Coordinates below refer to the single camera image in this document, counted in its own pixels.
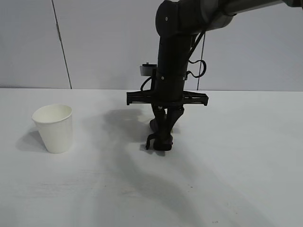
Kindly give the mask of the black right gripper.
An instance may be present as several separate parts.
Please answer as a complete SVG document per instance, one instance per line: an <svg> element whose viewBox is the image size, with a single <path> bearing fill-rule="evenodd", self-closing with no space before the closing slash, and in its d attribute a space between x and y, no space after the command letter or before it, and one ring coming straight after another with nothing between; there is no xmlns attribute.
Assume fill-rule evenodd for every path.
<svg viewBox="0 0 303 227"><path fill-rule="evenodd" d="M151 104L154 119L151 120L151 130L160 138L163 144L172 145L171 131L177 120L183 115L185 104L200 104L207 106L209 97L203 93L184 90L185 76L166 78L152 77L153 88L126 93L126 104Z"/></svg>

